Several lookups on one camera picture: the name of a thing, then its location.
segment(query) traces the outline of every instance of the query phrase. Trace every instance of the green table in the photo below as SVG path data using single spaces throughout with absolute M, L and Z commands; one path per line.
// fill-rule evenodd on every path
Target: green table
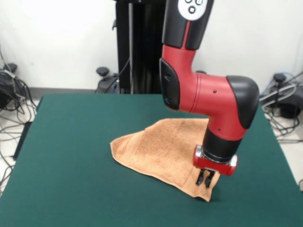
M 45 96 L 0 199 L 0 226 L 303 225 L 303 196 L 261 109 L 211 203 L 112 159 L 110 141 L 170 117 L 196 116 L 158 95 Z

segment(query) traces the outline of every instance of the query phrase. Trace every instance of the white floor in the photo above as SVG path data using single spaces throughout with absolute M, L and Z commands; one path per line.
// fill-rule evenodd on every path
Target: white floor
M 22 121 L 26 122 L 29 120 L 30 114 L 26 107 L 24 109 L 26 111 L 26 114 L 20 115 L 20 119 Z M 31 111 L 31 114 L 32 114 L 31 119 L 33 120 L 34 114 L 32 111 Z M 17 119 L 16 112 L 2 111 L 0 113 L 0 116 L 19 122 L 19 120 Z M 286 119 L 282 119 L 282 118 L 279 118 L 277 120 L 285 126 L 291 126 L 293 124 L 293 121 L 290 121 L 290 120 L 286 120 Z M 300 120 L 302 123 L 296 128 L 296 130 L 292 134 L 290 134 L 289 136 L 286 137 L 287 139 L 295 139 L 295 140 L 303 139 L 303 114 L 300 115 Z M 12 125 L 16 125 L 16 123 L 5 120 L 3 118 L 0 118 L 0 127 L 1 128 L 12 126 Z M 3 156 L 7 157 L 6 160 L 12 166 L 15 164 L 15 162 L 13 161 L 13 159 L 10 156 L 14 155 L 19 138 L 16 138 L 15 140 L 10 140 L 10 141 L 4 141 L 4 140 L 12 139 L 12 136 L 19 137 L 21 135 L 22 130 L 23 130 L 23 126 L 20 125 L 18 127 L 7 129 L 6 132 L 9 132 L 10 135 L 8 135 L 6 133 L 0 133 L 0 150 L 3 154 Z M 281 144 L 281 147 L 286 156 L 288 164 L 292 170 L 294 179 L 297 183 L 299 183 L 303 179 L 303 143 Z M 3 177 L 5 169 L 7 167 L 8 167 L 7 164 L 0 157 L 0 181 Z M 7 181 L 8 181 L 8 179 L 1 186 L 0 192 L 4 191 Z

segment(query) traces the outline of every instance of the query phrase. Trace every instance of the red robot arm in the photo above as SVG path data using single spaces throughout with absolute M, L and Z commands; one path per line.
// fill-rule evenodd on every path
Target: red robot arm
M 203 145 L 196 146 L 194 165 L 232 175 L 235 155 L 258 108 L 259 89 L 250 78 L 194 72 L 192 63 L 201 44 L 214 0 L 167 0 L 160 78 L 166 106 L 209 116 Z

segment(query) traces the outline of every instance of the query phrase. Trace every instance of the black stand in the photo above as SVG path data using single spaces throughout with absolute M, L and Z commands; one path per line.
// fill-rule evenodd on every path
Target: black stand
M 118 0 L 116 28 L 119 71 L 124 93 L 160 94 L 159 59 L 165 0 Z

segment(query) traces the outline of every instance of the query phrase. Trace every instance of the towel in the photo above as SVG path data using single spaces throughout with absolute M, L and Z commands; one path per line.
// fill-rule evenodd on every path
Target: towel
M 209 188 L 196 185 L 200 169 L 193 166 L 194 150 L 201 144 L 208 119 L 164 119 L 143 131 L 110 143 L 114 160 L 141 174 L 153 176 L 192 197 L 209 202 L 219 180 L 215 173 Z

